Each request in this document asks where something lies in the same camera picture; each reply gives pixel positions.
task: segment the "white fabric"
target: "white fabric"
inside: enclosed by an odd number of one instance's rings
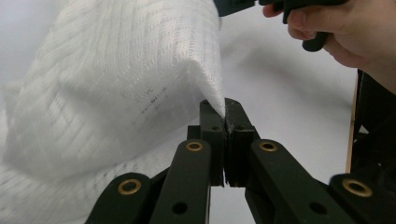
[[[169,162],[164,151],[133,158],[201,100],[224,116],[218,29],[212,0],[66,4],[27,76],[3,88],[0,223],[86,215],[117,175]]]

